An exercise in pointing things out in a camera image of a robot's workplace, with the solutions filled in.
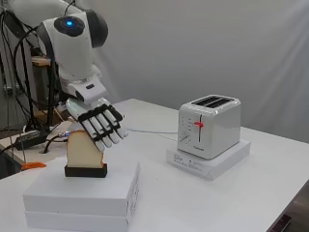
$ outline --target toaster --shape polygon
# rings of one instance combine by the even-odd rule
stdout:
[[[178,149],[211,160],[240,139],[241,103],[211,95],[182,105]]]

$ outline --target humanoid robot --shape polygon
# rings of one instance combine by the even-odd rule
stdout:
[[[104,98],[101,72],[92,59],[93,48],[106,41],[105,20],[92,10],[83,12],[62,0],[9,0],[9,4],[20,21],[38,26],[40,48],[57,63],[62,89],[70,96],[67,110],[98,151],[119,143],[127,136],[123,116]]]

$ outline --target white box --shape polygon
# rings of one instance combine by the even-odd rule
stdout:
[[[138,162],[108,163],[106,178],[66,177],[65,159],[47,166],[24,192],[30,227],[126,232],[138,199]]]
[[[185,172],[213,181],[248,156],[250,144],[248,141],[241,140],[214,159],[203,159],[175,147],[166,151],[166,160]]]

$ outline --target white table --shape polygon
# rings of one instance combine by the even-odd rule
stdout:
[[[128,128],[177,131],[176,110],[137,100],[116,106],[126,114]],[[166,148],[176,145],[174,134],[131,132],[108,150],[107,156],[141,163],[140,199],[129,231],[267,231],[309,179],[309,144],[249,129],[242,129],[241,137],[252,142],[251,156],[214,182],[166,163]],[[1,231],[46,231],[27,227],[21,197],[40,172],[0,181]]]

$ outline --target orange object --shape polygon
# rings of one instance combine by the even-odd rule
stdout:
[[[26,162],[25,164],[22,165],[21,170],[43,168],[43,167],[46,167],[46,164],[42,162]]]

